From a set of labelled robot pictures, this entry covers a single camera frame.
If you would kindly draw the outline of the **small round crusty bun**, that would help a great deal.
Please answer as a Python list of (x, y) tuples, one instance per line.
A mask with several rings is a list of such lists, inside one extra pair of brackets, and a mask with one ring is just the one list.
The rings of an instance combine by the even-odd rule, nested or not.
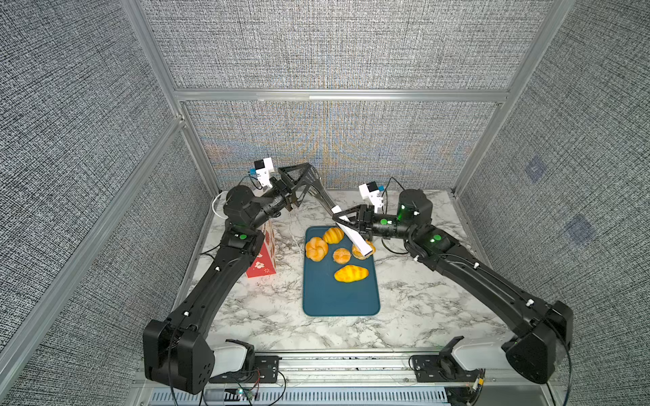
[(350, 262), (352, 254), (345, 248), (339, 248), (333, 252), (333, 261), (340, 265), (345, 265)]

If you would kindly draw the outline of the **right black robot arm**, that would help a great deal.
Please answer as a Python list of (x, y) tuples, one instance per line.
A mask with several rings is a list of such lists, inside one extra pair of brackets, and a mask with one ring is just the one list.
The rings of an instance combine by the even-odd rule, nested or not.
[(405, 189), (394, 215), (359, 205), (335, 208), (333, 219), (362, 237), (402, 240), (416, 262), (460, 285), (509, 328), (501, 338), (453, 338), (438, 356), (445, 378), (463, 370), (506, 369), (530, 382), (547, 383), (555, 373), (558, 351), (570, 350), (574, 318), (570, 307), (561, 301), (550, 304), (501, 277), (433, 225), (432, 213), (433, 203), (422, 190)]

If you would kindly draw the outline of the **flaky braided pastry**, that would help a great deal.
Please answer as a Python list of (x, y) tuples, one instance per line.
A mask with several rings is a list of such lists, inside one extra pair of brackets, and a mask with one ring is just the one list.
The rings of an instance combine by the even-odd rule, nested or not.
[(366, 251), (360, 250), (357, 245), (352, 245), (352, 248), (351, 248), (351, 253), (352, 253), (353, 257), (357, 258), (360, 261), (363, 261), (363, 260), (366, 260), (366, 259), (370, 258), (376, 252), (376, 247), (374, 246), (372, 241), (366, 240), (365, 244), (366, 244), (365, 248), (368, 249)]

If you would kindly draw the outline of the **red white paper gift bag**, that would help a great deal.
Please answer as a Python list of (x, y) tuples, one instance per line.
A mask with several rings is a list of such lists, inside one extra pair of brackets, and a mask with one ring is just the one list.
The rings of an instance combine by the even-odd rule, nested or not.
[(266, 247), (264, 224), (270, 216), (262, 203), (245, 186), (236, 186), (226, 195), (223, 206), (225, 230), (209, 271), (223, 272), (235, 267), (248, 278), (275, 274)]

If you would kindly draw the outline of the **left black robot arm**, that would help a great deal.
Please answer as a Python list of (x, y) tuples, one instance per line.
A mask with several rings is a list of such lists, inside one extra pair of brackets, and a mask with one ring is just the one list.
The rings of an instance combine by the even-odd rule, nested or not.
[(218, 310), (235, 283), (260, 253), (261, 230), (281, 211), (298, 208), (309, 191), (331, 201), (318, 171), (309, 163), (281, 167), (261, 196), (243, 185), (229, 190), (223, 211), (225, 230), (212, 264), (186, 299), (163, 321), (150, 321), (143, 332), (144, 370), (148, 380), (199, 394), (212, 377), (242, 371), (254, 362), (252, 345), (228, 339), (218, 348), (207, 342)]

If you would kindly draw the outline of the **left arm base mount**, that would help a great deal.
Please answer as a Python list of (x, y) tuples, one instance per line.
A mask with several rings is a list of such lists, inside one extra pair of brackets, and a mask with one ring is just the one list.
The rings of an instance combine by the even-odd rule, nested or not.
[(276, 383), (280, 358), (257, 355), (255, 346), (227, 339), (213, 350), (216, 365), (210, 383)]

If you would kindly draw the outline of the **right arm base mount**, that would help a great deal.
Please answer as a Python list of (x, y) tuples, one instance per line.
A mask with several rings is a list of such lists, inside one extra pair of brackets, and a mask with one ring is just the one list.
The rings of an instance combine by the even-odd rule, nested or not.
[(463, 336), (454, 337), (436, 354), (411, 355), (409, 367), (414, 371), (416, 381), (419, 383), (475, 382), (482, 370), (467, 370), (452, 356), (452, 350), (462, 339)]

